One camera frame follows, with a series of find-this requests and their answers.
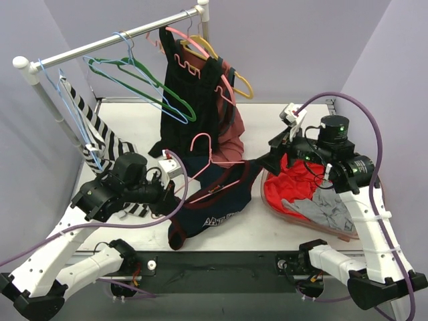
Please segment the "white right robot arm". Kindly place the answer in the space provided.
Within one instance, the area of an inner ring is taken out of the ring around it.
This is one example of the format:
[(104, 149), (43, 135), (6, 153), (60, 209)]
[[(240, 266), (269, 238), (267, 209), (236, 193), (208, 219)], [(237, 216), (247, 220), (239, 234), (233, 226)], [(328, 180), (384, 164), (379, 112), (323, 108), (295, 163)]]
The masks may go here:
[(348, 119), (323, 117), (317, 139), (306, 136), (301, 118), (285, 121), (287, 128), (259, 159), (269, 173), (265, 202), (287, 220), (359, 239), (364, 254), (356, 261), (317, 239), (300, 245), (296, 268), (340, 280), (363, 310), (425, 289), (426, 276), (412, 268), (397, 242), (374, 163), (347, 137)]

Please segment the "navy maroon-trimmed tank top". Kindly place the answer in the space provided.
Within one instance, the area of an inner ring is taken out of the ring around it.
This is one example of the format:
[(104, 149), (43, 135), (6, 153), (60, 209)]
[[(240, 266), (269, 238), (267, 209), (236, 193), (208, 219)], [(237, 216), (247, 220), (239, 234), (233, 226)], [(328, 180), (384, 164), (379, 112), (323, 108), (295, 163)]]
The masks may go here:
[(229, 168), (209, 165), (196, 177), (201, 188), (171, 218), (168, 229), (170, 248), (182, 248), (187, 239), (242, 211), (251, 201), (252, 186), (260, 173), (261, 166), (255, 160), (246, 160)]

